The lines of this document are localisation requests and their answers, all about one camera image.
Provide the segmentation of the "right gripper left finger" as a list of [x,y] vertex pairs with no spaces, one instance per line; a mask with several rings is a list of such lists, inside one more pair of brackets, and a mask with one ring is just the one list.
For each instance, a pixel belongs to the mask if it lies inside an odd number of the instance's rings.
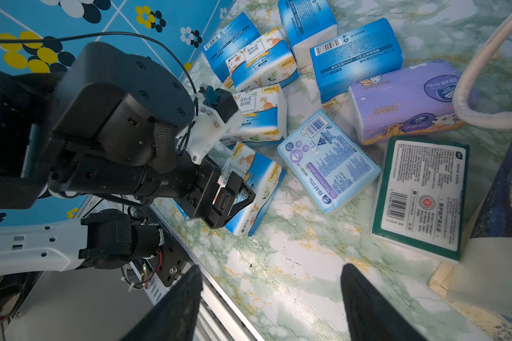
[[203,277],[191,267],[123,340],[192,340],[199,314]]

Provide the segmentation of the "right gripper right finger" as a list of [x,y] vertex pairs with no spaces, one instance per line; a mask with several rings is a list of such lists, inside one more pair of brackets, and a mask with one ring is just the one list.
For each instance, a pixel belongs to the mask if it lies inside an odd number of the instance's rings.
[[353,265],[341,273],[348,330],[352,340],[424,340]]

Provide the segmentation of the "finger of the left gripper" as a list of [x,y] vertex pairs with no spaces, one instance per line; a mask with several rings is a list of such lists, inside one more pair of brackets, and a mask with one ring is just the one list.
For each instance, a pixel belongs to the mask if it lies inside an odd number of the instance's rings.
[[255,192],[234,171],[231,172],[225,187],[214,183],[211,190],[210,207],[204,213],[204,222],[210,228],[225,227],[255,199]]

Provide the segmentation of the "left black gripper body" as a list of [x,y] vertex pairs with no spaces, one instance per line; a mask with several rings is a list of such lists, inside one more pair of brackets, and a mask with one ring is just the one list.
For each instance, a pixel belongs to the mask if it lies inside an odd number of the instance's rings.
[[180,196],[174,201],[186,216],[204,222],[219,222],[223,213],[213,205],[220,188],[221,168],[218,164],[210,156],[205,156],[197,165],[185,153],[177,158],[176,173],[180,180]]

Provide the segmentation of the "orange white tissue pack front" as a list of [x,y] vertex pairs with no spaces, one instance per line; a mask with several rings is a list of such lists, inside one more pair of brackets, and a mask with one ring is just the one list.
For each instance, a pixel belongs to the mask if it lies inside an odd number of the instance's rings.
[[226,224],[226,229],[239,237],[251,237],[280,187],[286,170],[248,145],[238,142],[222,167],[218,178],[220,187],[226,186],[232,173],[243,178],[255,193],[255,199]]

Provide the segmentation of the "cream canvas tote bag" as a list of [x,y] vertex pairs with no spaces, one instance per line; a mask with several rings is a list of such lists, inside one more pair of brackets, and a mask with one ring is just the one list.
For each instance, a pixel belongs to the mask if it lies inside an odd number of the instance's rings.
[[[512,33],[512,14],[472,58],[461,76],[454,108],[466,123],[512,129],[512,112],[487,114],[469,108],[469,91]],[[512,142],[494,182],[462,235],[458,265],[439,265],[429,287],[493,340],[512,340]]]

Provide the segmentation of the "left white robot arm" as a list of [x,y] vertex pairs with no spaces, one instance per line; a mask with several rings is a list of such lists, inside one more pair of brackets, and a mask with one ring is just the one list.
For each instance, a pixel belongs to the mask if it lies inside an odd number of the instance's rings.
[[1,216],[44,193],[131,207],[169,197],[212,229],[249,206],[255,193],[241,176],[220,187],[208,147],[187,147],[202,121],[198,96],[154,61],[102,42],[67,72],[0,72],[0,276],[163,260],[162,230],[120,210],[59,223],[42,214],[21,227]]

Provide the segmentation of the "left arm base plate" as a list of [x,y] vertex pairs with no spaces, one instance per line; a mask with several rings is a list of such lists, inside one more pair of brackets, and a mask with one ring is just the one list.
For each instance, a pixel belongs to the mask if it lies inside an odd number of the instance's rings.
[[180,276],[189,258],[174,238],[165,239],[160,250],[162,253],[162,262],[154,278],[159,278],[162,284],[169,288]]

